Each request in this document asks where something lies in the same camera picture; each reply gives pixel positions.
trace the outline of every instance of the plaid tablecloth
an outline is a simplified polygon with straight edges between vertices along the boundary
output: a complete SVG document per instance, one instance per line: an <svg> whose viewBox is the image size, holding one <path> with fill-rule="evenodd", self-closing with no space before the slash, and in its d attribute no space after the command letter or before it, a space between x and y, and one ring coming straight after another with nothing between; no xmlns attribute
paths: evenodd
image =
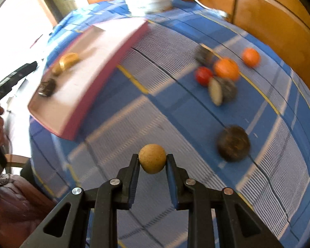
<svg viewBox="0 0 310 248"><path fill-rule="evenodd" d="M76 186L98 187L128 166L142 146L157 143L207 187L234 188L285 247L301 247L310 235L309 89L252 35L194 3L173 3L173 10L147 16L149 32L97 96L75 141L60 139L30 119L39 185L55 200ZM124 0L71 12L51 35L47 66L90 25L128 14ZM239 64L234 102L214 106L195 81L200 43ZM256 70L240 59L247 46L261 55ZM216 151L216 136L230 124L243 127L251 141L250 157L239 163L226 163ZM171 205L165 172L141 170L132 209L118 212L119 244L186 247L187 220L186 211Z"/></svg>

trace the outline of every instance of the yellow stripe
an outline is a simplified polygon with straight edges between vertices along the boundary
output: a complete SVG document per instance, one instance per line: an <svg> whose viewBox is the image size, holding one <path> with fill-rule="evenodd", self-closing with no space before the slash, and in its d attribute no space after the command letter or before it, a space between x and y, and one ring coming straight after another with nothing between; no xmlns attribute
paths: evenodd
<svg viewBox="0 0 310 248"><path fill-rule="evenodd" d="M238 195L240 196L240 198L242 198L242 200L248 205L249 208L251 208L254 211L254 208L252 207L252 205L250 204L250 202L241 194L238 193Z"/></svg>
<svg viewBox="0 0 310 248"><path fill-rule="evenodd" d="M292 80L293 80L295 86L298 88L298 91L300 92L300 94L302 95L302 97L304 98L306 104L308 105L308 107L309 107L309 109L310 109L310 105L309 105L308 101L306 100L305 96L303 95L302 91L301 91L300 88L298 87L298 84L294 81L293 78L292 78Z"/></svg>
<svg viewBox="0 0 310 248"><path fill-rule="evenodd" d="M34 167L31 165L32 171L36 178L39 180L39 182L43 185L44 189L53 197L55 198L54 192L44 183L44 181L40 178L40 176L36 173Z"/></svg>
<svg viewBox="0 0 310 248"><path fill-rule="evenodd" d="M117 68L135 85L142 93L148 94L148 90L134 78L132 74L128 72L122 65L118 65Z"/></svg>
<svg viewBox="0 0 310 248"><path fill-rule="evenodd" d="M73 180L76 182L77 186L80 186L80 182L78 181L78 177L77 174L75 173L75 171L73 170L72 166L70 164L67 164L67 168L71 173L71 176L73 178Z"/></svg>
<svg viewBox="0 0 310 248"><path fill-rule="evenodd" d="M121 248L126 248L126 246L120 240L118 240L117 243Z"/></svg>
<svg viewBox="0 0 310 248"><path fill-rule="evenodd" d="M226 25L224 25L224 24L222 24L222 23L220 23L220 22L218 22L218 21L215 21L215 20L213 20L213 19L211 19L211 18L209 18L209 17L207 17L207 16L204 16L204 15L201 14L201 13L196 13L196 14L198 14L198 15L200 15L200 16L202 16L202 17L204 17L204 18L206 18L206 19L208 19L208 20L210 20L210 21L215 22L215 23L219 24L220 26L223 26L223 27L225 27L225 28L227 28L227 29L233 31L233 32L236 33L236 34L239 34L239 33L237 33L236 31L232 30L230 27L228 27L228 26L226 26Z"/></svg>
<svg viewBox="0 0 310 248"><path fill-rule="evenodd" d="M270 99L260 90L247 76L245 76L242 72L240 72L240 75L247 80L249 84L251 84L262 96L263 98L268 102L268 104L273 108L273 110L276 112L277 115L279 115L278 109L273 105L273 103L270 101Z"/></svg>
<svg viewBox="0 0 310 248"><path fill-rule="evenodd" d="M219 54L217 54L213 49L211 49L210 47L207 47L204 44L201 44L201 46L203 46L204 48L208 49L209 51L211 51L216 57L219 57L220 59L222 59L223 57L221 57ZM273 103L270 101L270 99L263 93L262 90L260 90L247 76L245 76L241 71L239 71L239 74L247 80L247 82L249 84L251 84L254 89L256 89L261 95L262 97L268 102L268 104L272 107L272 109L276 112L277 115L279 115L279 111L278 109L273 105Z"/></svg>

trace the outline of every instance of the small orange ball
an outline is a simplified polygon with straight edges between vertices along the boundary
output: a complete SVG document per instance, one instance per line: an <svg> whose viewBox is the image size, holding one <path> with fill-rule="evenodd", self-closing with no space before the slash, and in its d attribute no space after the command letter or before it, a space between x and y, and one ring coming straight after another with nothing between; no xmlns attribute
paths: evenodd
<svg viewBox="0 0 310 248"><path fill-rule="evenodd" d="M217 76L222 78L229 78L237 81L240 77L239 66L237 63L229 58L223 58L215 62L213 69Z"/></svg>
<svg viewBox="0 0 310 248"><path fill-rule="evenodd" d="M260 54L252 48L246 48L242 53L243 62L249 67L256 67L260 64Z"/></svg>

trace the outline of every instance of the cherry tomato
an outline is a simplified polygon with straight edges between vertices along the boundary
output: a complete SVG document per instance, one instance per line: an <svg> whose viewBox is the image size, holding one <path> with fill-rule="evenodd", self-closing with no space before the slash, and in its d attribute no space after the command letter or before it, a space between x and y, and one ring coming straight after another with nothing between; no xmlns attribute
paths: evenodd
<svg viewBox="0 0 310 248"><path fill-rule="evenodd" d="M196 81L204 87L208 86L211 77L213 77L213 73L207 67L199 67L195 71Z"/></svg>

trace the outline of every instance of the tray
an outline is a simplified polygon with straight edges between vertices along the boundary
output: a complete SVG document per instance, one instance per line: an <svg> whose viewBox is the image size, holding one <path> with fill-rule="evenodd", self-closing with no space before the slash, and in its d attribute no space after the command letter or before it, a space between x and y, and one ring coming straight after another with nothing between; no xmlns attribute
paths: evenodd
<svg viewBox="0 0 310 248"><path fill-rule="evenodd" d="M136 41L147 31L144 18L124 18L92 25L57 58L43 76L56 80L51 97L33 94L28 109L51 133L73 140L81 122L106 81ZM51 68L66 53L78 53L80 61L54 77Z"/></svg>

